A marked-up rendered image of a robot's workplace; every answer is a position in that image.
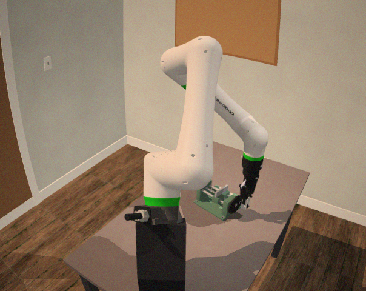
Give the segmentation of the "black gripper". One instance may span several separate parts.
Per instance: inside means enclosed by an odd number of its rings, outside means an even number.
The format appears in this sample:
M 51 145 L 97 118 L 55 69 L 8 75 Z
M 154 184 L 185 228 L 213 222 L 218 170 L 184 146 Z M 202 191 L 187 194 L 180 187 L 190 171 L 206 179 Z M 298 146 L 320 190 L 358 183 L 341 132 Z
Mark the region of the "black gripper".
M 243 168 L 242 173 L 244 175 L 244 180 L 243 183 L 239 185 L 240 199 L 242 199 L 241 209 L 246 210 L 247 204 L 250 204 L 250 198 L 252 198 L 251 194 L 254 193 L 259 178 L 259 171 L 249 172 Z

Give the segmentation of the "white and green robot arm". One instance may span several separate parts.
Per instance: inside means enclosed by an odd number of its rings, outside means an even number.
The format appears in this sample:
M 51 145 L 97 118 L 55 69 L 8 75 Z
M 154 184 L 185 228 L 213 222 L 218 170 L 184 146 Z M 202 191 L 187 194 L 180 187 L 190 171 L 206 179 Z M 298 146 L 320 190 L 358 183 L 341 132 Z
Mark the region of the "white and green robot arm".
M 222 54 L 217 40 L 199 36 L 162 55 L 162 71 L 186 89 L 181 131 L 176 150 L 144 157 L 145 205 L 134 206 L 133 213 L 125 214 L 126 221 L 152 225 L 183 222 L 181 190 L 202 189 L 213 176 L 214 111 L 243 140 L 242 167 L 250 172 L 263 167 L 268 133 L 218 85 Z

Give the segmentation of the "green clamp slide with handwheel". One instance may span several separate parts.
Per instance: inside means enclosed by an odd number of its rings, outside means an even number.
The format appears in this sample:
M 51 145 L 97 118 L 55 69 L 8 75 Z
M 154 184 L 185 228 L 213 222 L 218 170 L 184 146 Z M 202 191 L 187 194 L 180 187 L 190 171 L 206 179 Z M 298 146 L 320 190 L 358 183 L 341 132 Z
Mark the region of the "green clamp slide with handwheel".
M 241 208 L 242 199 L 240 195 L 230 193 L 228 185 L 213 186 L 210 180 L 204 188 L 197 190 L 196 200 L 193 202 L 217 218 L 225 220 Z

